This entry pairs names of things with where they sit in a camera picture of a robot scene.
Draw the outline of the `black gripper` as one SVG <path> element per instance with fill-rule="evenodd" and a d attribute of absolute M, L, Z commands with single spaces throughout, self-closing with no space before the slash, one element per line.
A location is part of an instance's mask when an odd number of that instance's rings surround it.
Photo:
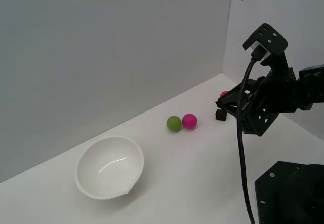
<path fill-rule="evenodd" d="M 243 133 L 262 136 L 280 113 L 295 112 L 292 90 L 296 82 L 292 68 L 283 76 L 275 77 L 270 71 L 265 77 L 248 79 L 243 90 Z M 225 120 L 227 114 L 237 117 L 240 88 L 241 83 L 218 98 L 217 120 Z"/>

